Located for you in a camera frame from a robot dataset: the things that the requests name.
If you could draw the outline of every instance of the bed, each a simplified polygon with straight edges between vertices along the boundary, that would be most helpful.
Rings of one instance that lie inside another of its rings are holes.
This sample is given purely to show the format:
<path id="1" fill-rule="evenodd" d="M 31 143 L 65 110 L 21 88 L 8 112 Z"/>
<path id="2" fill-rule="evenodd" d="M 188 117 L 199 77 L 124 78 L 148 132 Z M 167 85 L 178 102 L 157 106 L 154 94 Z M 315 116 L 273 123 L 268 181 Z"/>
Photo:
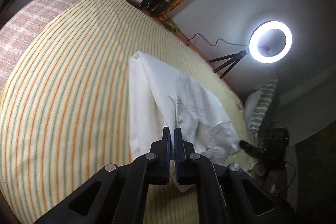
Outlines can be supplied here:
<path id="1" fill-rule="evenodd" d="M 21 223 L 104 165 L 131 162 L 127 61 L 136 51 L 198 80 L 251 141 L 237 95 L 179 38 L 126 0 L 34 0 L 3 27 L 0 188 Z M 254 165 L 243 152 L 223 164 L 232 162 Z M 196 191 L 150 185 L 143 222 L 197 223 Z"/>

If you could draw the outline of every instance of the black cable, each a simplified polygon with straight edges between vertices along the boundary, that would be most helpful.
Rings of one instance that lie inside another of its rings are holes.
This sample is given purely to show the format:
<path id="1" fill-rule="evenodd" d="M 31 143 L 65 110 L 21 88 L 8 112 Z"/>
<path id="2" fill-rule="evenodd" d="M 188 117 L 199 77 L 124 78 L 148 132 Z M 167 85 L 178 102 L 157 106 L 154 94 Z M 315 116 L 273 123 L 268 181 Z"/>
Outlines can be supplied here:
<path id="1" fill-rule="evenodd" d="M 286 191 L 287 191 L 288 188 L 292 185 L 292 183 L 293 183 L 293 181 L 294 181 L 294 178 L 296 177 L 296 168 L 295 168 L 294 164 L 292 164 L 292 163 L 290 163 L 290 162 L 288 162 L 288 161 L 287 161 L 287 164 L 289 164 L 289 165 L 291 165 L 291 166 L 293 167 L 293 169 L 294 169 L 294 176 L 293 176 L 292 180 L 290 181 L 290 183 L 288 184 L 288 186 L 287 186 L 287 188 L 286 188 Z"/>
<path id="2" fill-rule="evenodd" d="M 215 47 L 215 45 L 217 44 L 217 42 L 218 42 L 219 40 L 222 40 L 224 43 L 229 44 L 229 45 L 248 47 L 247 45 L 234 44 L 234 43 L 227 42 L 227 41 L 225 41 L 223 38 L 219 38 L 219 39 L 217 39 L 216 43 L 215 43 L 214 45 L 212 45 L 212 44 L 210 44 L 210 42 L 209 42 L 203 35 L 201 35 L 200 33 L 196 33 L 192 38 L 189 38 L 189 39 L 186 41 L 186 45 L 187 45 L 187 46 L 190 46 L 190 40 L 191 40 L 191 39 L 194 39 L 196 35 L 199 35 L 200 37 L 202 37 L 202 38 L 209 44 L 209 46 L 211 46 L 211 47 Z"/>

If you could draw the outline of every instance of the pink plaid fabric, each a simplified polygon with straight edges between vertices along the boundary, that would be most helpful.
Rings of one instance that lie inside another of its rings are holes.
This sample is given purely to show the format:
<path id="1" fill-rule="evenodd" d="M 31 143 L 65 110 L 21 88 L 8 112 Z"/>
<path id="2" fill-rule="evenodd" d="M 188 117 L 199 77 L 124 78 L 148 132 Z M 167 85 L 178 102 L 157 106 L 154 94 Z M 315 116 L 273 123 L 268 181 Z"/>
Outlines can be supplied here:
<path id="1" fill-rule="evenodd" d="M 81 0 L 33 0 L 0 30 L 0 95 L 17 61 L 56 16 Z"/>

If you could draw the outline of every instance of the striped pillow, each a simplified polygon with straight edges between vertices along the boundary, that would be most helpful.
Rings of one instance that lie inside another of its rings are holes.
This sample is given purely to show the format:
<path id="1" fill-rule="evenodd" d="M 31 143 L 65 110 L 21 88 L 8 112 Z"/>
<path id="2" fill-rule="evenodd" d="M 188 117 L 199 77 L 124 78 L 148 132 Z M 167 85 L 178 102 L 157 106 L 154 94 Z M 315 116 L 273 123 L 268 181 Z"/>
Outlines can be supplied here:
<path id="1" fill-rule="evenodd" d="M 253 112 L 250 114 L 245 112 L 245 118 L 255 145 L 257 145 L 260 126 L 275 96 L 278 82 L 278 77 L 274 78 L 271 82 L 263 85 L 256 92 L 250 94 L 246 100 L 245 108 L 254 108 Z"/>

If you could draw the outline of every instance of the dark green surface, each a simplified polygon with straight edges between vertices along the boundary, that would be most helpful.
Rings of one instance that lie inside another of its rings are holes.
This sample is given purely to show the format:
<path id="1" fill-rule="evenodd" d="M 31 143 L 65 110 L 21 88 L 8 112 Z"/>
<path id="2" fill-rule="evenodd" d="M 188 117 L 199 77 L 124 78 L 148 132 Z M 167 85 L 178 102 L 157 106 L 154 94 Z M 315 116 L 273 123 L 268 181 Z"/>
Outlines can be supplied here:
<path id="1" fill-rule="evenodd" d="M 314 223 L 336 223 L 336 121 L 295 145 L 297 212 Z"/>

